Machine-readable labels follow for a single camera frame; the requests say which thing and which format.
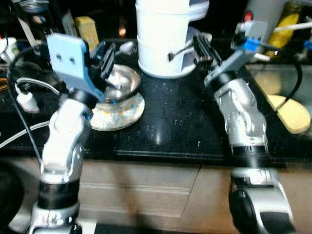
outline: white cable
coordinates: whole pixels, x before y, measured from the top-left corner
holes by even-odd
[[[42,123],[37,123],[33,126],[30,127],[30,130],[35,130],[35,129],[38,129],[38,128],[42,128],[42,127],[45,127],[45,126],[48,126],[50,123],[50,121],[45,121],[45,122],[42,122]],[[13,140],[16,140],[17,138],[21,137],[22,135],[26,134],[26,130],[24,129],[23,131],[20,131],[19,133],[16,133],[14,136],[8,138],[7,140],[5,140],[4,142],[2,142],[0,144],[0,149],[4,146],[6,146],[7,144],[9,144],[10,142],[12,142]]]
[[[307,23],[298,23],[298,24],[292,24],[288,26],[283,27],[277,27],[274,29],[274,32],[279,32],[283,30],[299,30],[299,29],[306,29],[306,28],[312,28],[312,22]]]
[[[21,77],[21,78],[18,78],[16,80],[17,84],[22,83],[22,82],[33,83],[33,84],[37,84],[37,85],[46,87],[46,88],[50,89],[56,95],[60,95],[59,91],[56,88],[54,88],[52,85],[50,85],[50,84],[48,84],[46,82],[43,82],[41,80],[27,78],[27,77]]]

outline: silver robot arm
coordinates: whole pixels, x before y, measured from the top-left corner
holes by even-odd
[[[38,201],[33,206],[29,234],[81,234],[76,223],[79,212],[79,179],[82,147],[91,130],[92,109],[103,101],[105,79],[114,65],[115,45],[101,43],[101,58],[93,62],[81,39],[53,34],[47,37],[54,72],[71,90],[52,115],[50,136],[44,145],[40,166]]]
[[[224,117],[234,162],[244,167],[232,171],[230,209],[236,228],[243,234],[294,234],[293,215],[275,169],[263,168],[268,157],[266,120],[257,108],[248,84],[236,73],[257,52],[254,40],[261,40],[267,24],[249,21],[236,29],[236,48],[221,61],[204,34],[194,37],[201,70],[208,74],[206,87]]]

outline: kitchen counter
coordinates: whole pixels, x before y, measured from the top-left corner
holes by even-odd
[[[114,132],[93,130],[84,147],[86,160],[151,161],[232,165],[224,130],[223,116],[210,91],[204,90],[197,71],[179,79],[158,79],[138,67],[137,54],[122,56],[117,63],[128,65],[142,76],[139,92],[145,99],[142,117],[132,126]],[[245,68],[239,76],[246,79],[255,93],[260,111],[267,119],[270,164],[275,167],[312,166],[312,142],[290,134]],[[23,126],[6,92],[0,92],[0,142],[21,131]],[[52,93],[36,95],[43,103],[39,114],[27,114],[30,125],[49,120],[57,109],[58,97]],[[42,150],[48,128],[35,130]],[[0,156],[33,156],[27,135],[0,149]]]

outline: blue bracket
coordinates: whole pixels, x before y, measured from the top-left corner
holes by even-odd
[[[245,44],[244,44],[244,49],[251,50],[251,51],[256,51],[258,49],[258,46],[260,45],[259,40],[255,40],[252,38],[247,38]]]
[[[312,41],[306,40],[303,46],[306,47],[308,50],[312,51]]]

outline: speckled plate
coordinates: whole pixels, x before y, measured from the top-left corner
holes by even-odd
[[[98,131],[126,128],[141,117],[144,107],[144,98],[139,93],[117,104],[98,103],[93,109],[91,126]]]

